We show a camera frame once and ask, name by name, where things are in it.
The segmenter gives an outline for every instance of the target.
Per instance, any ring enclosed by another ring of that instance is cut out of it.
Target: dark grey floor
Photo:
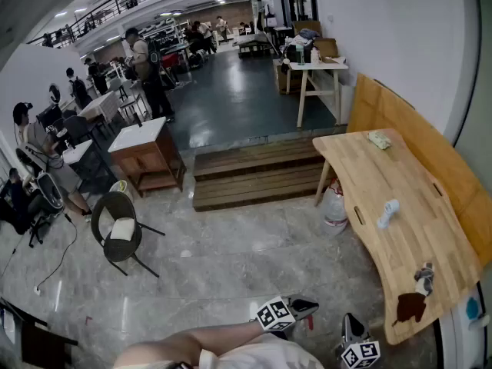
[[[296,132],[299,94],[280,95],[273,57],[243,58],[237,51],[212,55],[203,68],[174,90],[173,138],[180,150],[246,138]],[[303,130],[334,127],[335,120],[318,97],[306,98]]]

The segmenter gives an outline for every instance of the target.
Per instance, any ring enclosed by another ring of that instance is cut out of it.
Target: railing
[[[46,43],[51,42],[52,46],[56,48],[69,45],[106,21],[112,20],[121,13],[132,10],[147,1],[149,0],[107,0],[79,18],[72,26],[48,33],[49,40],[42,36],[28,42],[28,44],[46,45]]]

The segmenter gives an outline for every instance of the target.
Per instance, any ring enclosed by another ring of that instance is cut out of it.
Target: wooden step
[[[196,181],[206,181],[323,161],[312,138],[302,138],[197,155],[193,175]]]
[[[323,164],[197,181],[193,208],[196,211],[213,211],[315,194]],[[329,177],[334,177],[333,170]]]

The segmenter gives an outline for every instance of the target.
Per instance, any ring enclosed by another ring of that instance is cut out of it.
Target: cardboard box
[[[338,58],[337,40],[334,38],[318,38],[314,41],[314,46],[319,49],[321,60],[324,58]]]
[[[282,64],[274,59],[274,75],[277,90],[281,95],[287,93],[287,74],[282,72]],[[302,86],[302,71],[291,71],[291,93],[298,93]]]
[[[292,25],[294,26],[295,35],[298,35],[303,28],[308,28],[309,30],[317,32],[321,37],[323,36],[321,33],[321,22],[319,21],[297,21],[292,22]]]

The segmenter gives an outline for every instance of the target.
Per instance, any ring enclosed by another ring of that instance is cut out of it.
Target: white cushion
[[[111,231],[110,239],[121,239],[123,241],[131,241],[133,232],[135,231],[135,220],[132,218],[119,218],[115,221]]]

